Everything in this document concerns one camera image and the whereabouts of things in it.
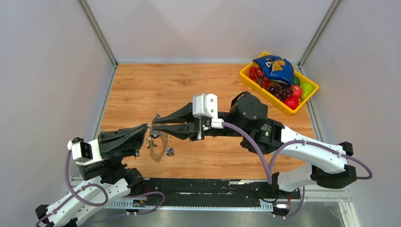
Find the metal key organizer ring plate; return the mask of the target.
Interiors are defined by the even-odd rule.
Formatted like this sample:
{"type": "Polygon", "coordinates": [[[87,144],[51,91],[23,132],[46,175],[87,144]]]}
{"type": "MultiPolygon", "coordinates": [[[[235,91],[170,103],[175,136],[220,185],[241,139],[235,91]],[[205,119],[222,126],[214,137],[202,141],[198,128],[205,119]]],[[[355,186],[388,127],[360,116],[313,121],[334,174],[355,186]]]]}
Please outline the metal key organizer ring plate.
{"type": "MultiPolygon", "coordinates": [[[[152,120],[161,118],[159,114],[156,114],[152,120]]],[[[156,131],[153,130],[153,126],[158,126],[158,125],[166,125],[165,123],[153,123],[149,125],[149,136],[146,139],[147,141],[147,149],[149,150],[150,157],[155,161],[156,163],[160,163],[162,158],[166,155],[166,150],[171,147],[171,137],[161,131],[156,131]]]]}

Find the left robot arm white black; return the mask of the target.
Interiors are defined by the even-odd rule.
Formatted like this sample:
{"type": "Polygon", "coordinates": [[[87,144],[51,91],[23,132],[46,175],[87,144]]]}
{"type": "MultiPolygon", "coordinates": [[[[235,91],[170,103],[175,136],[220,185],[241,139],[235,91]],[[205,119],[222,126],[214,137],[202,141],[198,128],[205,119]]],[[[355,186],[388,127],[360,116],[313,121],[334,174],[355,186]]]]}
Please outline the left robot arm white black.
{"type": "Polygon", "coordinates": [[[78,227],[111,202],[144,192],[144,177],[136,168],[122,163],[125,157],[140,155],[148,124],[100,133],[85,141],[74,137],[67,144],[64,178],[68,193],[35,212],[36,226],[78,227]]]}

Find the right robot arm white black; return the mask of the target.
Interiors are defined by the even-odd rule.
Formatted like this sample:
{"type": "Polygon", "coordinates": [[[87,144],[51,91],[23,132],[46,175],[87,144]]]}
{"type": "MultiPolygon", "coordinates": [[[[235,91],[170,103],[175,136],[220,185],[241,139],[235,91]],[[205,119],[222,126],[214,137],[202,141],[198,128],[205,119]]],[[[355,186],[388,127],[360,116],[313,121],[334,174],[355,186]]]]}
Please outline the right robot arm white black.
{"type": "Polygon", "coordinates": [[[190,141],[212,137],[241,137],[241,147],[259,156],[270,191],[283,197],[307,185],[342,189],[358,177],[348,164],[349,142],[327,144],[295,132],[268,118],[268,107],[249,92],[231,102],[228,112],[218,111],[217,96],[200,94],[176,112],[152,121],[152,128],[190,141]]]}

